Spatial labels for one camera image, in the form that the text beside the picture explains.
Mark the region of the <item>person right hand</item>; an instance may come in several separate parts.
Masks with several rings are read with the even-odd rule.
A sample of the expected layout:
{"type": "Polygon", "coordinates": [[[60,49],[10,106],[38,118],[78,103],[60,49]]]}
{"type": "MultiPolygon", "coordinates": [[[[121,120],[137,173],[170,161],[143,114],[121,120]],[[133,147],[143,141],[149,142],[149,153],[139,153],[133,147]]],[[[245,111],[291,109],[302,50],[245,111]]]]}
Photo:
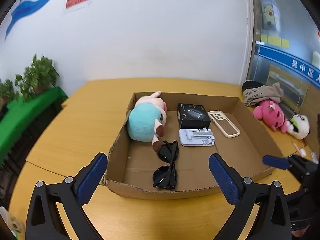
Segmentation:
{"type": "Polygon", "coordinates": [[[300,229],[300,230],[296,230],[296,231],[292,231],[292,237],[294,238],[301,238],[304,233],[307,231],[308,227],[304,228],[304,229],[300,229]]]}

